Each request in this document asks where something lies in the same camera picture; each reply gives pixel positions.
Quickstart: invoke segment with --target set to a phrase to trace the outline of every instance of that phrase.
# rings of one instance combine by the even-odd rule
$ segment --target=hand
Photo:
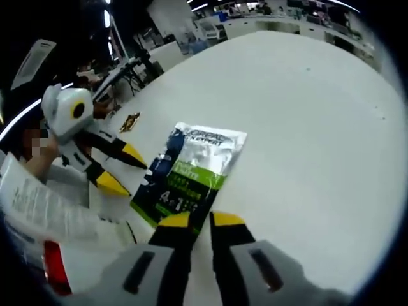
[[[50,154],[54,159],[59,156],[58,142],[55,136],[50,133],[48,137],[48,145],[46,147],[47,154]]]

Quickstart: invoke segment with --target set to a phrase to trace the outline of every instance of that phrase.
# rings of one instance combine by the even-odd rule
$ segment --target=white table
[[[178,121],[247,132],[213,209],[243,217],[257,239],[297,259],[317,285],[353,294],[383,259],[404,209],[405,109],[355,56],[302,36],[257,32],[159,77],[117,113],[113,128],[136,111],[140,121],[121,137],[148,163]],[[117,161],[106,167],[132,193],[144,174]],[[101,203],[149,239],[152,229],[130,199],[92,194],[93,207]],[[211,260],[207,221],[185,305],[220,305]]]
[[[228,38],[231,39],[240,35],[245,35],[247,33],[266,30],[265,26],[263,25],[265,22],[282,22],[285,24],[297,25],[300,28],[300,34],[302,36],[313,37],[321,41],[325,41],[326,39],[324,35],[325,33],[330,33],[334,36],[338,36],[343,40],[348,41],[356,48],[359,48],[370,55],[374,54],[374,51],[365,44],[366,41],[354,40],[353,38],[345,34],[342,34],[332,28],[308,22],[306,18],[302,18],[302,20],[297,20],[287,15],[286,16],[250,15],[243,18],[227,20],[223,23],[219,22],[219,24],[222,24],[225,27],[227,36]]]

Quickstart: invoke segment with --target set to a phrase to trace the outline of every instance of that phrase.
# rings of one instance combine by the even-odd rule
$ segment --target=white tabletop
[[[338,36],[342,38],[343,40],[348,41],[350,44],[354,45],[355,47],[359,49],[362,49],[363,51],[365,51],[366,53],[370,55],[374,55],[374,50],[371,47],[367,46],[366,44],[367,41],[359,41],[348,35],[345,35],[343,33],[336,31],[332,29],[331,27],[314,24],[312,22],[307,21],[306,17],[302,17],[301,20],[298,20],[288,15],[284,15],[284,16],[270,15],[268,16],[268,15],[257,14],[257,15],[244,16],[242,18],[237,18],[237,19],[230,19],[225,22],[219,22],[219,24],[234,24],[235,22],[238,22],[238,23],[242,21],[246,22],[251,19],[255,20],[256,22],[283,22],[286,24],[296,24],[296,25],[299,25],[301,28],[307,27],[308,29],[313,29],[315,31],[324,31],[332,35]]]
[[[257,32],[177,65],[126,104],[112,127],[137,111],[139,122],[120,137],[148,163],[178,121],[247,132],[213,209],[243,217],[317,285],[353,294],[388,250],[404,209],[405,109],[357,57],[299,35]],[[106,168],[132,193],[144,174],[118,161]],[[133,221],[136,237],[149,238],[129,199],[93,194],[105,212]],[[219,305],[208,221],[192,259],[185,305]]]

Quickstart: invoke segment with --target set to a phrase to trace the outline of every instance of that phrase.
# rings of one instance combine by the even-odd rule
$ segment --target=red object
[[[59,245],[53,241],[44,242],[44,264],[48,283],[59,295],[72,294],[62,262]]]

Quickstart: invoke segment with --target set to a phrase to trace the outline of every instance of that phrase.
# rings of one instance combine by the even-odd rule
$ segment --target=small brown object
[[[123,132],[128,132],[132,130],[136,122],[138,121],[139,117],[140,117],[140,112],[137,112],[133,115],[128,115],[122,127],[119,129],[119,132],[123,133]]]

